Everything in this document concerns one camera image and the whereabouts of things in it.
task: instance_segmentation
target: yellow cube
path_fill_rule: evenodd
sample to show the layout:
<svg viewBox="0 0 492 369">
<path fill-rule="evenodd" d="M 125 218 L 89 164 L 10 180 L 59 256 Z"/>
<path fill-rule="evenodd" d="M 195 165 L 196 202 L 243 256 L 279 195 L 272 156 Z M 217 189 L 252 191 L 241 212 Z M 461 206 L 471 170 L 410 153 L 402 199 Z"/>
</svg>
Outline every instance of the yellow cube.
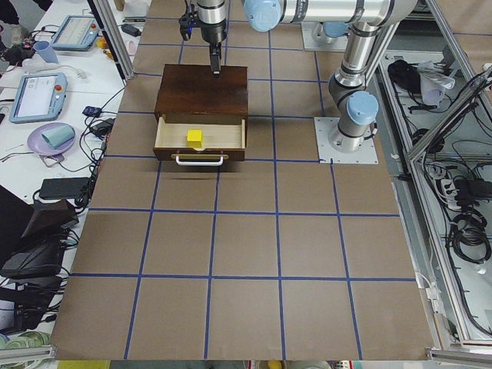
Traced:
<svg viewBox="0 0 492 369">
<path fill-rule="evenodd" d="M 189 148 L 201 148 L 203 145 L 203 134 L 201 129 L 188 129 L 186 143 Z"/>
</svg>

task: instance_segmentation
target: brown cardboard surface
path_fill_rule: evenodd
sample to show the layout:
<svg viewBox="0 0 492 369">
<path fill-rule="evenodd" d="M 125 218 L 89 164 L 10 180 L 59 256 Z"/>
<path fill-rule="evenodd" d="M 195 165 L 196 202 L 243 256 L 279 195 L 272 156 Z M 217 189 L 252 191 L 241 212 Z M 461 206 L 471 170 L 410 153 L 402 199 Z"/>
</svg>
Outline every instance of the brown cardboard surface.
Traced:
<svg viewBox="0 0 492 369">
<path fill-rule="evenodd" d="M 155 208 L 213 210 L 215 169 L 180 167 L 174 162 L 162 164 Z"/>
<path fill-rule="evenodd" d="M 130 360 L 185 360 L 203 355 L 207 281 L 144 279 L 140 297 Z"/>
<path fill-rule="evenodd" d="M 148 212 L 96 211 L 84 225 L 71 268 L 75 273 L 138 273 Z M 123 254 L 123 259 L 115 255 Z"/>
<path fill-rule="evenodd" d="M 154 214 L 144 272 L 208 274 L 212 221 L 211 214 Z"/>
<path fill-rule="evenodd" d="M 113 125 L 106 154 L 153 157 L 156 133 L 154 115 L 120 114 Z"/>
<path fill-rule="evenodd" d="M 273 79 L 317 81 L 314 52 L 272 50 L 271 63 Z"/>
<path fill-rule="evenodd" d="M 334 173 L 342 212 L 398 214 L 390 176 L 382 165 L 335 165 Z"/>
<path fill-rule="evenodd" d="M 219 214 L 215 232 L 214 274 L 278 274 L 275 216 Z"/>
<path fill-rule="evenodd" d="M 70 277 L 50 339 L 57 359 L 121 359 L 136 285 L 136 278 Z"/>
<path fill-rule="evenodd" d="M 277 158 L 318 160 L 312 119 L 275 119 Z"/>
<path fill-rule="evenodd" d="M 286 281 L 282 287 L 288 357 L 343 360 L 357 356 L 346 282 Z M 337 343 L 327 344 L 327 335 Z"/>
<path fill-rule="evenodd" d="M 273 159 L 273 130 L 270 117 L 248 119 L 248 147 L 246 159 Z"/>
<path fill-rule="evenodd" d="M 273 164 L 226 163 L 218 186 L 218 210 L 275 211 Z"/>
<path fill-rule="evenodd" d="M 333 180 L 328 165 L 278 163 L 278 209 L 281 212 L 334 213 Z"/>
<path fill-rule="evenodd" d="M 366 360 L 425 360 L 433 343 L 414 282 L 353 282 L 355 314 Z"/>
<path fill-rule="evenodd" d="M 227 65 L 247 66 L 249 78 L 268 79 L 270 78 L 269 58 L 267 49 L 231 48 L 228 50 Z"/>
<path fill-rule="evenodd" d="M 134 113 L 154 111 L 160 84 L 161 79 L 158 76 L 136 75 L 127 83 L 119 111 Z"/>
<path fill-rule="evenodd" d="M 401 219 L 343 217 L 350 274 L 366 278 L 412 278 Z"/>
<path fill-rule="evenodd" d="M 59 357 L 424 358 L 380 146 L 379 165 L 317 162 L 312 117 L 339 115 L 326 81 L 340 54 L 301 52 L 299 25 L 258 33 L 240 2 L 226 6 L 223 61 L 250 71 L 246 161 L 149 158 L 163 63 L 208 64 L 198 30 L 182 44 L 183 3 L 154 0 L 53 334 Z"/>
<path fill-rule="evenodd" d="M 282 275 L 345 276 L 336 217 L 283 215 L 279 222 Z"/>
<path fill-rule="evenodd" d="M 149 158 L 106 158 L 91 207 L 150 209 L 158 166 Z"/>
<path fill-rule="evenodd" d="M 212 291 L 210 358 L 281 358 L 278 282 L 216 280 Z"/>
<path fill-rule="evenodd" d="M 276 116 L 321 116 L 320 86 L 317 83 L 274 81 L 274 113 Z"/>
<path fill-rule="evenodd" d="M 137 73 L 161 75 L 162 65 L 179 62 L 181 46 L 169 45 L 162 48 L 160 45 L 139 45 L 139 53 L 135 56 L 133 66 Z"/>
</svg>

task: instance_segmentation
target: black bag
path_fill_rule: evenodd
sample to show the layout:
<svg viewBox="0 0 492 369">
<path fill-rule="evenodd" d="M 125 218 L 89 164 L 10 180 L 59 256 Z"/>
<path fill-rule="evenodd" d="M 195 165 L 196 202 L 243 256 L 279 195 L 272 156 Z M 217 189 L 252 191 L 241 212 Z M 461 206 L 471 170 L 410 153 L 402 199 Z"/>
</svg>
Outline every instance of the black bag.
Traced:
<svg viewBox="0 0 492 369">
<path fill-rule="evenodd" d="M 413 93 L 421 93 L 421 75 L 417 68 L 408 64 L 405 60 L 399 59 L 395 63 L 388 65 L 387 72 L 391 81 L 397 86 Z"/>
</svg>

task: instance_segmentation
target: connector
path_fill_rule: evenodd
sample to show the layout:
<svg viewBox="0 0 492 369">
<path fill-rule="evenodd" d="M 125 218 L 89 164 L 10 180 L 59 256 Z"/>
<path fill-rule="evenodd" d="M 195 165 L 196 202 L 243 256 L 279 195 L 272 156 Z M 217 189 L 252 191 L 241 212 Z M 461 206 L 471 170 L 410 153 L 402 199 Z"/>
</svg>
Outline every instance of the connector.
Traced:
<svg viewBox="0 0 492 369">
<path fill-rule="evenodd" d="M 82 112 L 83 115 L 86 117 L 94 117 L 94 118 L 99 118 L 101 116 L 102 109 L 97 108 L 95 106 L 86 106 L 84 108 L 84 111 Z"/>
<path fill-rule="evenodd" d="M 141 35 L 141 31 L 133 25 L 122 25 L 121 30 L 130 36 L 138 37 Z"/>
</svg>

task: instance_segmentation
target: wooden drawer cabinet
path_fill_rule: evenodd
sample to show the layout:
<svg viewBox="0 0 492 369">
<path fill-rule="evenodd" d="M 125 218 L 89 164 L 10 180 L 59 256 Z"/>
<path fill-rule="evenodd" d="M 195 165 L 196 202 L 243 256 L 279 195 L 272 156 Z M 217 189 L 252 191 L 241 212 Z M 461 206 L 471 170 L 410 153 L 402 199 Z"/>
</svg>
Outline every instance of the wooden drawer cabinet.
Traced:
<svg viewBox="0 0 492 369">
<path fill-rule="evenodd" d="M 165 65 L 155 105 L 159 160 L 243 161 L 248 121 L 248 70 L 208 65 Z M 201 139 L 192 145 L 190 131 Z"/>
</svg>

